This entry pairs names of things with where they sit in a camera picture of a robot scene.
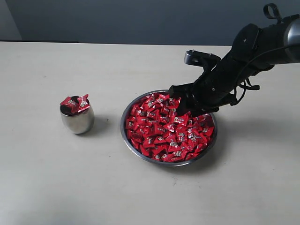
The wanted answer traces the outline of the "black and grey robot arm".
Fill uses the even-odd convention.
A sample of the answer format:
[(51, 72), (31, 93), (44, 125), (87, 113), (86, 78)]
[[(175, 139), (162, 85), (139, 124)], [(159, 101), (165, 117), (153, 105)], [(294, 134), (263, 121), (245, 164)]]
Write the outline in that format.
[(224, 105), (237, 105), (237, 88), (259, 90), (249, 77), (268, 71), (278, 64), (300, 61), (300, 19), (286, 17), (278, 24), (259, 28), (245, 26), (236, 36), (230, 51), (220, 58), (211, 53), (186, 51), (187, 65), (203, 68), (202, 75), (193, 83), (173, 85), (168, 93), (181, 98), (177, 114), (188, 112), (193, 117), (214, 113)]

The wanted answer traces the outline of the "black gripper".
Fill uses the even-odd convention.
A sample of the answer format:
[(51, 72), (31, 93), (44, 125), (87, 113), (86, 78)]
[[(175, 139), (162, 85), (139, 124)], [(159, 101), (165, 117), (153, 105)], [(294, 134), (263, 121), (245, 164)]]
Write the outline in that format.
[(178, 116), (191, 112), (193, 116), (217, 112), (221, 106), (236, 105), (236, 89), (250, 76), (258, 74), (258, 69), (233, 58), (229, 51), (209, 72), (203, 72), (194, 82), (172, 85), (168, 94), (180, 98), (176, 109)]

